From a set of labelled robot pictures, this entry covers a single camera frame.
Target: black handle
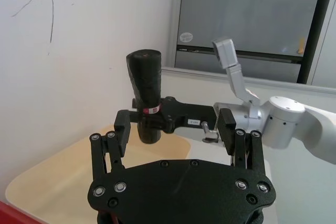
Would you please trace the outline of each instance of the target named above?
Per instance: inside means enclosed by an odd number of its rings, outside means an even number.
[[[126,57],[137,110],[140,113],[154,114],[160,110],[161,98],[161,53],[143,49]],[[138,133],[143,143],[152,144],[161,137],[159,130],[146,128],[140,121]]]

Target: gray panel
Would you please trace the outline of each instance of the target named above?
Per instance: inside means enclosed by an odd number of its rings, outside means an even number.
[[[239,58],[241,70],[246,77],[296,82],[300,65],[283,62],[264,61]],[[215,55],[196,54],[193,52],[176,52],[175,67],[206,71],[213,73],[226,73],[221,69]]]
[[[317,0],[182,0],[178,44],[212,47],[232,38],[237,50],[299,55]],[[183,43],[182,33],[193,34]]]

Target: sticker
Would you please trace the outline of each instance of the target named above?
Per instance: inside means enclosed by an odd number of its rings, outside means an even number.
[[[180,35],[180,41],[187,43],[193,40],[193,35],[191,33],[182,33]]]
[[[155,114],[155,113],[158,113],[159,110],[160,110],[160,105],[154,108],[149,108],[149,109],[145,108],[142,110],[142,112],[144,114]]]
[[[200,125],[201,122],[200,122],[200,120],[188,119],[188,124],[191,124],[191,125]]]

